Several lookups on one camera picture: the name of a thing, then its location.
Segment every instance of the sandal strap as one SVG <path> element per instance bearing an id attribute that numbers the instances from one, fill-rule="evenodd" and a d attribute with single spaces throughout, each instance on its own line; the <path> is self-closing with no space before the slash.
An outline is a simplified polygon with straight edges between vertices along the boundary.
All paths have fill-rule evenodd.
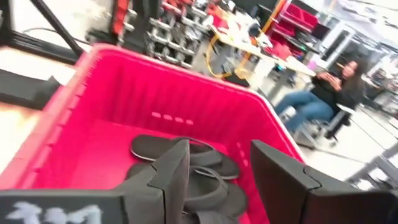
<path id="1" fill-rule="evenodd" d="M 206 224 L 238 224 L 237 220 L 234 220 L 225 215 L 216 212 L 196 212 L 200 223 Z"/>
<path id="2" fill-rule="evenodd" d="M 220 184 L 215 191 L 206 195 L 186 198 L 184 207 L 187 209 L 187 211 L 192 212 L 198 210 L 208 210 L 225 201 L 228 196 L 228 186 L 221 176 L 216 171 L 207 167 L 190 166 L 190 172 L 194 172 L 195 170 L 203 170 L 212 174 Z"/>
<path id="3" fill-rule="evenodd" d="M 198 153 L 191 153 L 190 154 L 190 164 L 191 165 L 195 165 L 195 166 L 211 166 L 211 165 L 215 165 L 215 164 L 219 164 L 223 158 L 222 156 L 219 154 L 219 152 L 211 145 L 191 138 L 191 137 L 186 137 L 186 136 L 182 136 L 182 137 L 178 137 L 173 139 L 173 141 L 180 141 L 180 140 L 189 140 L 189 141 L 193 141 L 196 143 L 199 143 L 203 146 L 208 147 L 210 150 L 206 151 L 206 152 L 198 152 Z"/>

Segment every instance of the woman's hair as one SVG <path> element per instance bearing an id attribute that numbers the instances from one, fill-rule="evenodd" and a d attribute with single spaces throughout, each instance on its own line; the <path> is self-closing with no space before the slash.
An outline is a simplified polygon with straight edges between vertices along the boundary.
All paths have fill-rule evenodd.
<path id="1" fill-rule="evenodd" d="M 341 91 L 354 99 L 359 99 L 363 95 L 364 82 L 362 80 L 362 75 L 368 71 L 368 61 L 365 58 L 358 58 L 348 60 L 348 63 L 350 62 L 356 62 L 357 67 L 354 71 L 354 75 L 347 79 Z"/>

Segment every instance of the table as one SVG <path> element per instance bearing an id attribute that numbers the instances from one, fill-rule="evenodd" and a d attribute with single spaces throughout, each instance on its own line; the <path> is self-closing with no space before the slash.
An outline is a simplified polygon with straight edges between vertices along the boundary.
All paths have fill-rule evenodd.
<path id="1" fill-rule="evenodd" d="M 234 39 L 233 35 L 228 35 L 228 31 L 226 33 L 220 32 L 218 28 L 215 26 L 211 26 L 212 31 L 219 38 L 219 41 L 226 44 L 229 47 L 224 47 L 220 52 L 220 56 L 217 59 L 218 65 L 223 65 L 227 58 L 222 55 L 227 55 L 231 48 L 236 48 L 242 50 L 244 52 L 250 53 L 260 58 L 259 63 L 256 65 L 253 74 L 247 78 L 246 80 L 251 86 L 252 90 L 257 90 L 261 85 L 264 77 L 268 75 L 268 73 L 274 68 L 275 64 L 279 64 L 285 68 L 287 71 L 297 72 L 304 75 L 308 75 L 310 77 L 315 76 L 315 72 L 307 68 L 303 63 L 299 62 L 294 57 L 289 57 L 287 60 L 282 60 L 277 57 L 268 56 L 261 52 L 261 49 L 252 45 L 251 43 L 243 42 L 242 40 Z M 267 98 L 268 100 L 272 100 L 276 94 L 280 91 L 283 85 L 287 83 L 289 76 L 288 74 L 283 74 L 278 82 L 275 84 L 273 89 L 269 92 Z"/>

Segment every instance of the black cable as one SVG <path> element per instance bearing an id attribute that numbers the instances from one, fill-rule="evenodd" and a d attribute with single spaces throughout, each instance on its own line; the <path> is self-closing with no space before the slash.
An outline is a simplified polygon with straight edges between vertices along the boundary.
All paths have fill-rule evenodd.
<path id="1" fill-rule="evenodd" d="M 56 34 L 60 35 L 57 31 L 55 31 L 55 30 L 53 30 L 53 29 L 49 29 L 49 28 L 44 28 L 44 27 L 34 27 L 34 28 L 26 29 L 26 30 L 23 30 L 22 33 L 23 33 L 23 34 L 26 34 L 26 33 L 30 32 L 30 31 L 34 31 L 34 30 L 46 30 L 46 31 L 53 32 L 53 33 L 56 33 Z M 90 45 L 90 43 L 87 42 L 87 41 L 85 41 L 85 40 L 80 40 L 80 39 L 77 39 L 77 38 L 75 38 L 75 37 L 72 37 L 72 38 L 73 38 L 76 42 L 79 42 L 79 43 L 81 43 L 81 44 Z"/>

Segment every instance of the red bin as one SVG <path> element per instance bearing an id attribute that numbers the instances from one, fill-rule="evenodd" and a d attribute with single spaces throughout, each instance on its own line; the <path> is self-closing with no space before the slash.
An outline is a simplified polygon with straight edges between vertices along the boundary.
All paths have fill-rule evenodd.
<path id="1" fill-rule="evenodd" d="M 241 223 L 268 223 L 249 162 L 251 140 L 302 161 L 271 108 L 244 88 L 97 45 L 0 175 L 0 189 L 112 189 L 137 162 L 129 148 L 135 136 L 191 136 L 238 163 L 236 183 L 249 199 Z"/>

